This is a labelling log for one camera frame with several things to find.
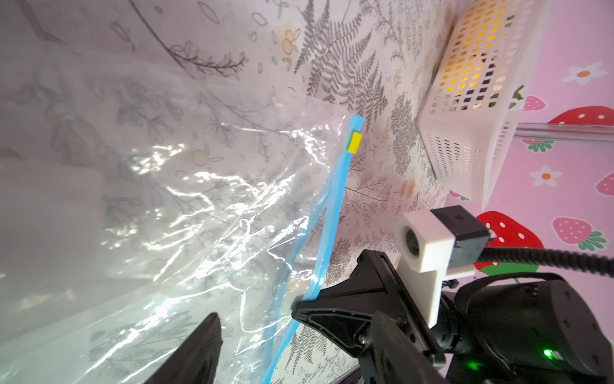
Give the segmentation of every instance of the white plastic basket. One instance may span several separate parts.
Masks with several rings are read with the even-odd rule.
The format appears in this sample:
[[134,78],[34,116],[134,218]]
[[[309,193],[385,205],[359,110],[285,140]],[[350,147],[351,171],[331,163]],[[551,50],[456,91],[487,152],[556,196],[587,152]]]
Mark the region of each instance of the white plastic basket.
[[550,7],[550,0],[473,3],[418,118],[438,180],[483,210],[528,96]]

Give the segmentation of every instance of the plastic bag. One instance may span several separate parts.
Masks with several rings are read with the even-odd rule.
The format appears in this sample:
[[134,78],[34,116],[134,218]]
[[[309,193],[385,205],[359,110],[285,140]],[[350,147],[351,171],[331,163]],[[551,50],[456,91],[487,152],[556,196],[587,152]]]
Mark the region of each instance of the plastic bag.
[[0,382],[142,382],[210,312],[216,382],[266,380],[290,304],[321,287],[360,119],[246,81],[0,50]]

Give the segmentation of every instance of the patterned tablecloth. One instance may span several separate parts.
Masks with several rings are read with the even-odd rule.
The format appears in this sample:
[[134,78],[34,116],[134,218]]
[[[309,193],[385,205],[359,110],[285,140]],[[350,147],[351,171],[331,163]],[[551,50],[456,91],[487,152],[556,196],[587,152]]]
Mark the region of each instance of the patterned tablecloth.
[[[416,114],[455,15],[454,0],[16,0],[2,34],[169,63],[195,77],[248,79],[340,104],[365,117],[326,285],[361,250],[396,261],[398,213],[443,206]],[[273,383],[328,383],[356,365],[299,327]]]

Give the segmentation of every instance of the pink wall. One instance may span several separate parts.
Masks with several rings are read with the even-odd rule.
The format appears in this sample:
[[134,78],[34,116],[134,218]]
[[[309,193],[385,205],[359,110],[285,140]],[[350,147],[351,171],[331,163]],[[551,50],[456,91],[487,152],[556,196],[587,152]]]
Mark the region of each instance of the pink wall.
[[[612,0],[554,0],[524,122],[614,125],[612,16]],[[475,216],[481,214],[479,204],[451,192],[446,205],[458,204]],[[614,257],[614,146],[515,139],[486,211],[516,221],[523,229],[514,232],[524,232],[523,238],[528,238],[526,231],[533,232],[544,248]],[[500,230],[497,224],[492,223],[495,232]],[[507,233],[510,238],[495,245],[522,246],[514,234]],[[518,266],[485,267],[478,276],[514,268]],[[606,336],[614,340],[613,279],[547,267],[539,270],[565,277],[589,304]]]

